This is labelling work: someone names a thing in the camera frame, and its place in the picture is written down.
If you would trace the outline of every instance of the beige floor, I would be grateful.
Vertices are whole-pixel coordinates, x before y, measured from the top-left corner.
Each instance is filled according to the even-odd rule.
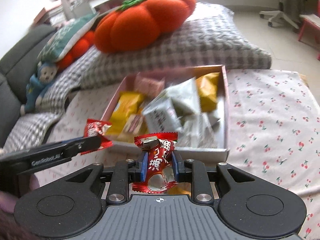
[[[306,30],[303,42],[298,42],[298,34],[292,28],[281,25],[271,28],[259,13],[236,12],[234,22],[251,43],[272,55],[271,68],[306,75],[310,90],[320,103],[320,61],[316,59],[320,45],[315,43],[313,30]]]

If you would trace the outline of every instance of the pink snack package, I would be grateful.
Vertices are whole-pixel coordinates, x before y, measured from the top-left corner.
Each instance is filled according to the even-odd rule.
[[[152,78],[143,77],[138,73],[134,80],[134,91],[147,95],[153,99],[164,89],[164,78],[156,80]]]

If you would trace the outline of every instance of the pink box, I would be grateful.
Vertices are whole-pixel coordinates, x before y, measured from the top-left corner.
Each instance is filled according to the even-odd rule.
[[[217,148],[191,148],[191,147],[176,147],[175,151],[180,153],[183,159],[197,159],[205,163],[218,163],[225,162],[229,149],[228,149],[228,122],[229,122],[229,95],[228,95],[228,81],[226,69],[224,65],[208,65],[208,66],[195,66],[184,68],[165,68],[162,70],[154,70],[147,72],[140,72],[144,77],[154,78],[161,80],[165,78],[166,84],[168,83],[181,83],[193,77],[201,77],[205,74],[212,72],[220,72],[220,81],[218,85],[218,104],[214,115],[219,117],[220,120],[213,126],[215,139],[217,141]],[[115,95],[111,99],[107,109],[105,110],[101,120],[109,120],[113,110],[116,108],[121,91],[133,90],[133,84],[136,74],[126,76],[119,85]],[[141,150],[133,143],[113,141],[114,146],[111,147],[113,152],[129,153],[133,155],[140,154]]]

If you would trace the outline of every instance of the blue stuffed toy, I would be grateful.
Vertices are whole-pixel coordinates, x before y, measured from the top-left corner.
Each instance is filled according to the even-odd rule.
[[[41,103],[44,94],[54,83],[58,68],[54,63],[39,63],[38,73],[30,77],[27,85],[27,103],[20,108],[21,115],[31,113]]]

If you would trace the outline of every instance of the cardboard box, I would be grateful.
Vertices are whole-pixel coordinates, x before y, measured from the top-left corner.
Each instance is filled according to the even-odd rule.
[[[175,151],[181,154],[183,159],[197,159],[207,164],[214,164],[218,162],[225,162],[228,157],[228,81],[226,75],[226,69],[223,65],[209,65],[209,66],[195,66],[185,68],[165,68],[162,70],[154,70],[148,72],[140,72],[144,77],[155,78],[161,80],[165,78],[166,85],[173,83],[178,84],[186,81],[192,77],[201,77],[205,74],[212,72],[220,72],[220,80],[218,85],[218,104],[217,109],[214,111],[216,117],[220,120],[213,126],[215,139],[217,141],[217,148],[191,148],[191,147],[176,147]],[[126,76],[119,85],[115,95],[111,99],[107,109],[105,110],[101,120],[109,120],[113,110],[115,109],[121,91],[133,90],[133,84],[135,74]],[[125,143],[119,141],[113,141],[114,146],[110,148],[113,152],[121,152],[132,155],[139,155],[141,153],[133,143]]]

